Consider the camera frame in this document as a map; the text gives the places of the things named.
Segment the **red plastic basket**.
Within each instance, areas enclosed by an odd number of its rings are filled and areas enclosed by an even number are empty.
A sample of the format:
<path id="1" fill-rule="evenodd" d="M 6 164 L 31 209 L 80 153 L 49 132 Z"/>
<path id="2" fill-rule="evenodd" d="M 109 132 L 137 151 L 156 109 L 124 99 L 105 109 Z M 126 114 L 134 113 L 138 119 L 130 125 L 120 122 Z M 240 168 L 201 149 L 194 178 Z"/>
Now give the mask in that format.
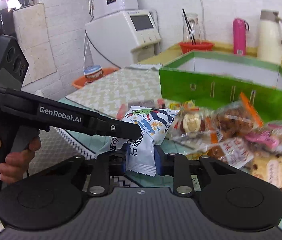
<path id="1" fill-rule="evenodd" d="M 180 42 L 179 46 L 183 54 L 186 54 L 190 51 L 199 50 L 199 51 L 212 51 L 214 43 L 208 41 L 197 42 L 196 44 L 191 42 Z"/>

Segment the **black straws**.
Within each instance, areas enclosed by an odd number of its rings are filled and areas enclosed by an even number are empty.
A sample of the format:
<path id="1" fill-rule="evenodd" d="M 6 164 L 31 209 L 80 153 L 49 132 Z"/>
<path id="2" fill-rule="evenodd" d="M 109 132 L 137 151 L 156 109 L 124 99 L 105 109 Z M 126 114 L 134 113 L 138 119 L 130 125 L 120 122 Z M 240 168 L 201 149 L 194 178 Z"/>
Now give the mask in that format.
<path id="1" fill-rule="evenodd" d="M 194 36 L 193 30 L 192 30 L 192 28 L 191 28 L 191 26 L 190 26 L 188 17 L 187 17 L 187 15 L 186 15 L 186 13 L 185 13 L 185 10 L 182 9 L 182 11 L 183 11 L 183 16 L 184 16 L 185 23 L 186 23 L 186 25 L 187 25 L 187 29 L 188 29 L 188 32 L 189 32 L 189 37 L 190 37 L 190 39 L 191 39 L 191 43 L 192 43 L 192 44 L 196 44 L 195 36 Z"/>

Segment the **pink seed snack bag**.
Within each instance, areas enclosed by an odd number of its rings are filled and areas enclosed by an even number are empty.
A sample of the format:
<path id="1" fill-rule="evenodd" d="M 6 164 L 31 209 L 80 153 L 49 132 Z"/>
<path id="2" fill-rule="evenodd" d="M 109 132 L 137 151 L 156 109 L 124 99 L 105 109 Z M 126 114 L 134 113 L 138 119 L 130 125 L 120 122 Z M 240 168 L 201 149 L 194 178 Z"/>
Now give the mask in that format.
<path id="1" fill-rule="evenodd" d="M 275 155 L 282 155 L 282 121 L 273 121 L 253 129 L 244 136 L 251 146 Z"/>

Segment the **yellow tablecloth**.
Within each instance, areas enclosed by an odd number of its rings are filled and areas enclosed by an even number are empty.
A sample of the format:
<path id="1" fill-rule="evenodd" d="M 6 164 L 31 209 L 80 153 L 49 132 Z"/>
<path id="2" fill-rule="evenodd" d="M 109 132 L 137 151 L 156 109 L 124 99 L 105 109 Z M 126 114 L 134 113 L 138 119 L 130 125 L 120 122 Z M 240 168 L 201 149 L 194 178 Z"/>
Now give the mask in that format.
<path id="1" fill-rule="evenodd" d="M 232 44 L 224 43 L 224 42 L 216 42 L 216 41 L 213 41 L 213 43 L 215 45 L 213 46 L 212 50 L 220 52 L 220 53 L 232 54 L 233 52 Z M 139 64 L 159 64 L 161 63 L 162 65 L 165 65 L 168 62 L 181 56 L 182 54 L 183 53 L 180 48 L 180 45 L 176 43 L 173 46 L 169 47 L 167 50 L 161 52 L 160 54 L 150 57 L 148 59 L 142 60 L 138 63 Z"/>

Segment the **cream thermal jug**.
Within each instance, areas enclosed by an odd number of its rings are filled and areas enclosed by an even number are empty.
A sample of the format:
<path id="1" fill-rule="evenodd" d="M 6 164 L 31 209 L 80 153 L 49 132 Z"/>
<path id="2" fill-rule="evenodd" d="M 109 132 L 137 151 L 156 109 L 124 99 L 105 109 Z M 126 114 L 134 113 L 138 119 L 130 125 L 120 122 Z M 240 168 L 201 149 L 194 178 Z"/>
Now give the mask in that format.
<path id="1" fill-rule="evenodd" d="M 278 65 L 282 62 L 282 18 L 278 11 L 261 10 L 257 58 Z"/>

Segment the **green cardboard box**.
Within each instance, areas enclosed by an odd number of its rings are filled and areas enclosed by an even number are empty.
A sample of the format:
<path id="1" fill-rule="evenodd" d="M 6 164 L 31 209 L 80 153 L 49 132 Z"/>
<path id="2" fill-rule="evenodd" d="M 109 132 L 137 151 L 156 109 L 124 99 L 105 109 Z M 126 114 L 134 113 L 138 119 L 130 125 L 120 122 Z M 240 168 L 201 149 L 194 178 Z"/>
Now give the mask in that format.
<path id="1" fill-rule="evenodd" d="M 282 67 L 253 57 L 191 51 L 159 70 L 161 95 L 218 109 L 244 93 L 263 121 L 282 120 Z"/>

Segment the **orange plastic basin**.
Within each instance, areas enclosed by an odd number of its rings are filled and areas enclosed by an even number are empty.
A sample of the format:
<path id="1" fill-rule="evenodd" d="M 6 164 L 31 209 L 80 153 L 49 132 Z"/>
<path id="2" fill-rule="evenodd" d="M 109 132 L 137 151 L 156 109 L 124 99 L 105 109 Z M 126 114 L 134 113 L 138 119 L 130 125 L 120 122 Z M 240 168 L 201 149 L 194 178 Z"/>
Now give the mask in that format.
<path id="1" fill-rule="evenodd" d="M 117 67 L 108 67 L 108 68 L 102 68 L 99 72 L 96 74 L 88 74 L 88 75 L 83 75 L 81 77 L 78 77 L 72 82 L 72 86 L 76 89 L 81 89 L 85 85 L 92 83 L 98 79 L 101 79 L 102 77 L 109 75 L 113 72 L 118 71 L 119 68 Z"/>

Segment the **white blue snack bag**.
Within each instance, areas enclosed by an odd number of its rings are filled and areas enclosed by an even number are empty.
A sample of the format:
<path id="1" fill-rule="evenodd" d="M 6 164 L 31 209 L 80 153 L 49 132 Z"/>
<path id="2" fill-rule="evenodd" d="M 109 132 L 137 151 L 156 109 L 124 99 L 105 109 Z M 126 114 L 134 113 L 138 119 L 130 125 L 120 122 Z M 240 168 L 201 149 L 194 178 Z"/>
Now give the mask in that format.
<path id="1" fill-rule="evenodd" d="M 127 154 L 127 169 L 154 177 L 157 173 L 154 156 L 154 146 L 161 145 L 166 134 L 178 115 L 178 110 L 169 108 L 154 109 L 132 106 L 123 117 L 123 121 L 137 124 L 142 134 L 136 141 L 111 138 L 97 155 L 120 149 L 125 143 L 130 145 Z"/>

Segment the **clear pack round biscuits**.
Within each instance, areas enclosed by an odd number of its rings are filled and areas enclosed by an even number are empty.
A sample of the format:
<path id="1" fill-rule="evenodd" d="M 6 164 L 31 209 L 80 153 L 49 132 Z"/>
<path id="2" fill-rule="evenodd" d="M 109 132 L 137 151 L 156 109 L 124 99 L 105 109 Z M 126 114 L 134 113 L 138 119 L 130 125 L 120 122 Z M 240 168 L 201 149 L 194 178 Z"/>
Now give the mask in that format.
<path id="1" fill-rule="evenodd" d="M 168 139 L 189 148 L 202 148 L 217 144 L 222 139 L 212 123 L 212 111 L 182 109 L 168 131 Z"/>

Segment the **beige zigzag mat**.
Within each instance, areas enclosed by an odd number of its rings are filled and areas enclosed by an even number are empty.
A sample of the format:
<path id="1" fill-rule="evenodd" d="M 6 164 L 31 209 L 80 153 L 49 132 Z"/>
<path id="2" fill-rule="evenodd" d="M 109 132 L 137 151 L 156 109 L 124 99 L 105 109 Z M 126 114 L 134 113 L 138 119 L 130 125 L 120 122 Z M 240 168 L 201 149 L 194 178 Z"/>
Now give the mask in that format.
<path id="1" fill-rule="evenodd" d="M 46 96 L 45 90 L 52 88 L 50 99 L 72 106 L 98 112 L 115 118 L 122 103 L 154 98 L 163 98 L 159 70 L 122 68 L 98 79 L 81 89 L 72 89 L 66 94 L 60 83 L 53 81 L 53 75 L 44 77 L 23 87 L 23 91 Z"/>

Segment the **white water dispenser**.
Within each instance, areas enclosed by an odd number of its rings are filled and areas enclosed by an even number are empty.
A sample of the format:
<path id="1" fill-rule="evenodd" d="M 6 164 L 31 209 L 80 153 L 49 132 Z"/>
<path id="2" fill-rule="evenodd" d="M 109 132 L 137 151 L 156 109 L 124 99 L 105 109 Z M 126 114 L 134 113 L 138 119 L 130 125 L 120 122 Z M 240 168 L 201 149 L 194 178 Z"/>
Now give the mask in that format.
<path id="1" fill-rule="evenodd" d="M 125 68 L 159 54 L 161 37 L 149 10 L 124 10 L 85 25 L 95 65 Z"/>

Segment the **small yellow jelly cup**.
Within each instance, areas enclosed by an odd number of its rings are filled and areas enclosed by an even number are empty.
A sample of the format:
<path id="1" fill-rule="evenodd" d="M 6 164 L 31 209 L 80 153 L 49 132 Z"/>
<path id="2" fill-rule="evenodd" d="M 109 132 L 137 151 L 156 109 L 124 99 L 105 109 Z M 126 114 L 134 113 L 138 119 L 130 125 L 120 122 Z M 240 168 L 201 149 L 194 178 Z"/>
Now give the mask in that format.
<path id="1" fill-rule="evenodd" d="M 189 111 L 196 111 L 199 109 L 192 100 L 182 103 L 181 102 L 169 103 L 169 108 L 172 110 L 189 110 Z"/>

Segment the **clear glass carafe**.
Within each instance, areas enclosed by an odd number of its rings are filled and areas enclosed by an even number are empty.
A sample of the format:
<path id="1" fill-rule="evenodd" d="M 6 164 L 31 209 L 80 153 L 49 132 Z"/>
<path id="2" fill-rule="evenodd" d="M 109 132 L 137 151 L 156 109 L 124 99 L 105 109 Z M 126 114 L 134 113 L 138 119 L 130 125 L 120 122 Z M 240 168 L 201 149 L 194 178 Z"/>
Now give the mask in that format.
<path id="1" fill-rule="evenodd" d="M 201 34 L 201 29 L 198 21 L 198 15 L 193 12 L 186 13 L 190 26 L 193 30 L 193 34 L 195 36 L 196 42 L 202 42 L 203 41 L 203 36 Z M 191 42 L 191 39 L 189 37 L 189 32 L 187 29 L 187 25 L 185 23 L 184 16 L 182 15 L 183 18 L 183 42 Z"/>

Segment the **pink thermos bottle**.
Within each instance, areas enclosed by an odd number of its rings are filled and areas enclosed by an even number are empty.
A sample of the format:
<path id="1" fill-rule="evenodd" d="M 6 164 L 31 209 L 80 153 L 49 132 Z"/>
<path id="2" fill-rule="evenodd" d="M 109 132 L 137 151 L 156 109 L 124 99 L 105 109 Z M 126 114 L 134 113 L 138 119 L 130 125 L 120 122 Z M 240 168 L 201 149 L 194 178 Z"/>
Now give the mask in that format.
<path id="1" fill-rule="evenodd" d="M 246 20 L 235 18 L 232 23 L 233 30 L 233 46 L 234 54 L 245 56 L 246 55 L 246 36 L 250 30 L 249 24 Z"/>

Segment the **orange edged brown snack pack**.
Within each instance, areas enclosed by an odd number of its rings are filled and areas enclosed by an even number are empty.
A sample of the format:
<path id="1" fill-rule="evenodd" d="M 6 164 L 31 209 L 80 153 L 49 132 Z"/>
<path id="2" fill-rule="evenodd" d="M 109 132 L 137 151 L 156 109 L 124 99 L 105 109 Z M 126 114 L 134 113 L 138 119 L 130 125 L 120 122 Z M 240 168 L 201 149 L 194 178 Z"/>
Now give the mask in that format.
<path id="1" fill-rule="evenodd" d="M 263 120 L 243 92 L 237 101 L 215 110 L 211 120 L 222 140 L 248 134 L 263 126 Z"/>

